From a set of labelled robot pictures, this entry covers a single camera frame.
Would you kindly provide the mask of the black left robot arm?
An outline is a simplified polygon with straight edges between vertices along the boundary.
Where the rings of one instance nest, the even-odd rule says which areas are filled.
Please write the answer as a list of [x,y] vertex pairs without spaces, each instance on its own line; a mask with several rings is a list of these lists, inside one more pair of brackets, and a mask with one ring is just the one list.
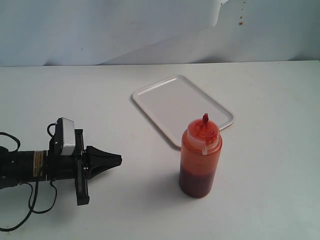
[[82,129],[75,130],[75,149],[71,155],[57,154],[57,145],[57,140],[52,138],[48,150],[8,151],[2,147],[1,189],[36,181],[73,179],[77,205],[87,205],[90,201],[87,181],[122,163],[121,155],[104,152],[89,145],[84,146]]

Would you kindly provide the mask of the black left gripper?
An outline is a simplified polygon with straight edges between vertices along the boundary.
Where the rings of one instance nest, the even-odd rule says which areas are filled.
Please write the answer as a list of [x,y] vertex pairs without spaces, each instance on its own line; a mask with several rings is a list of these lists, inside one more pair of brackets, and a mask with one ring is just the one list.
[[48,180],[73,179],[75,184],[77,205],[87,205],[90,201],[88,180],[122,164],[122,156],[87,146],[84,149],[83,130],[75,129],[75,149],[72,155],[58,155],[55,147],[58,144],[52,137],[47,152],[46,175]]

